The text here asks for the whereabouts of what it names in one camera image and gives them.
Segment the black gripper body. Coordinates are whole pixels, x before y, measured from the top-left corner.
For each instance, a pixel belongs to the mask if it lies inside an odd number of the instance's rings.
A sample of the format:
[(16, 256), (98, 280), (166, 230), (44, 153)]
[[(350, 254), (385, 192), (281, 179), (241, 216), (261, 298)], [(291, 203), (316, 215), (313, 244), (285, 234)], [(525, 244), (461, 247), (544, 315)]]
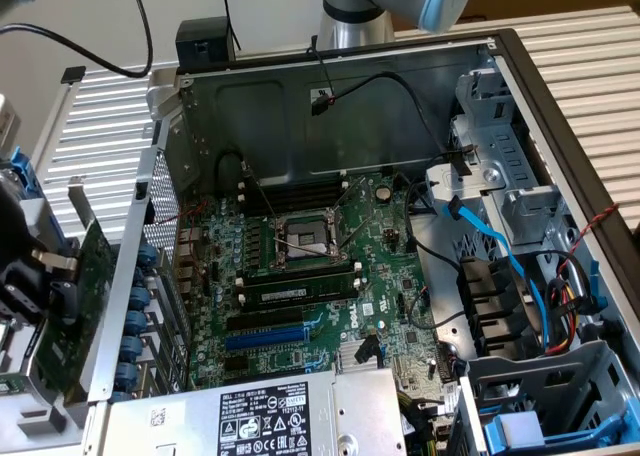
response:
[(18, 262), (33, 261), (33, 238), (17, 200), (1, 186), (1, 274)]

